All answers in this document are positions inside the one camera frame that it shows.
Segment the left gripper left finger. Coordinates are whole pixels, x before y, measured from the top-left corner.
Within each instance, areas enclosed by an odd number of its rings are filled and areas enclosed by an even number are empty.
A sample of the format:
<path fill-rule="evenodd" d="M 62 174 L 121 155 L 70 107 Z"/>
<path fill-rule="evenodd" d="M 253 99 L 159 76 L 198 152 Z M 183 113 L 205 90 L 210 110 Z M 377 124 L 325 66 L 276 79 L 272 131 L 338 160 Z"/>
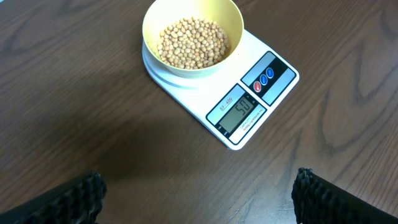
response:
<path fill-rule="evenodd" d="M 95 224 L 107 193 L 106 182 L 89 170 L 1 214 L 1 223 Z"/>

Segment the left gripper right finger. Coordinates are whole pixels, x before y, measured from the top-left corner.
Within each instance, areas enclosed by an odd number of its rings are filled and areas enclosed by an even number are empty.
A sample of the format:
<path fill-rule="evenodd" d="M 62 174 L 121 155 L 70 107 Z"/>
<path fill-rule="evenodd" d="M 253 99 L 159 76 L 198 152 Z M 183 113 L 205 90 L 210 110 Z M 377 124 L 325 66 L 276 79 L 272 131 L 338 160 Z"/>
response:
<path fill-rule="evenodd" d="M 300 168 L 292 189 L 297 223 L 397 224 L 397 218 Z"/>

